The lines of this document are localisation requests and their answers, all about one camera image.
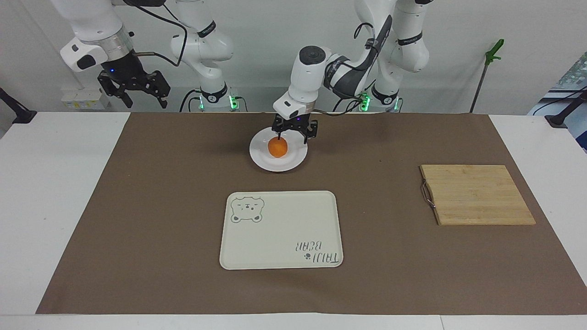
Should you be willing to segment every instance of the wall outlet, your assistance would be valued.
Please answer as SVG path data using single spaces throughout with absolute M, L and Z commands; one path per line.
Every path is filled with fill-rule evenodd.
M 61 102 L 72 110 L 105 110 L 110 103 L 101 89 L 64 90 Z

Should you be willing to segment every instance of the white wall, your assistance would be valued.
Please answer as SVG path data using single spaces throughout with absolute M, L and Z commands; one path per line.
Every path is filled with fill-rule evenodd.
M 172 10 L 173 1 L 168 1 Z M 354 41 L 359 23 L 352 0 L 209 0 L 218 28 L 235 42 L 235 56 L 221 63 L 227 81 L 247 97 L 251 110 L 267 111 L 289 84 L 297 51 L 325 45 L 351 58 L 364 42 Z M 484 53 L 499 39 L 504 59 L 489 68 L 475 112 L 526 114 L 586 51 L 585 0 L 438 0 L 429 6 L 424 37 L 431 58 L 418 74 L 407 75 L 401 90 L 406 112 L 466 112 L 483 68 Z M 116 9 L 137 50 L 171 56 L 176 27 L 129 7 Z M 166 15 L 161 8 L 155 9 Z M 0 86 L 31 108 L 64 110 L 60 89 L 97 87 L 99 68 L 73 75 L 55 49 L 73 36 L 49 0 L 0 2 Z M 161 70 L 170 85 L 169 111 L 176 111 L 187 87 L 197 85 L 187 67 L 174 68 L 143 58 L 151 72 Z M 160 110 L 149 96 L 132 93 L 133 110 Z M 332 107 L 324 92 L 318 108 Z M 113 102 L 117 110 L 122 104 Z

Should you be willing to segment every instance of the wooden cutting board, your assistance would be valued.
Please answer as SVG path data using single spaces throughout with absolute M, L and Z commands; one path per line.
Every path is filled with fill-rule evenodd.
M 421 165 L 439 225 L 536 224 L 503 165 Z

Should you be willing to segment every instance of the green tool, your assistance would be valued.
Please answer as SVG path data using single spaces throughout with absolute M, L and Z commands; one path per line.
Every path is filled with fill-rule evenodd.
M 496 56 L 495 53 L 504 45 L 505 40 L 500 39 L 490 51 L 485 53 L 485 67 L 483 68 L 483 73 L 481 74 L 481 80 L 479 80 L 479 85 L 477 86 L 477 91 L 475 92 L 475 98 L 473 99 L 473 104 L 471 104 L 471 109 L 469 113 L 473 113 L 473 109 L 475 109 L 475 103 L 477 103 L 477 98 L 479 97 L 479 92 L 481 91 L 481 86 L 483 85 L 483 80 L 485 79 L 485 74 L 487 73 L 487 68 L 489 68 L 489 64 L 492 64 L 494 60 L 501 59 L 501 57 Z

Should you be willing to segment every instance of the bear illustration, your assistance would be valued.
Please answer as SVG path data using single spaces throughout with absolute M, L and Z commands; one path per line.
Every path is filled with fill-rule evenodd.
M 263 219 L 261 215 L 263 206 L 265 206 L 265 202 L 260 198 L 237 198 L 230 203 L 230 207 L 232 208 L 230 220 L 233 223 L 239 223 L 241 220 L 251 220 L 254 223 L 258 223 Z

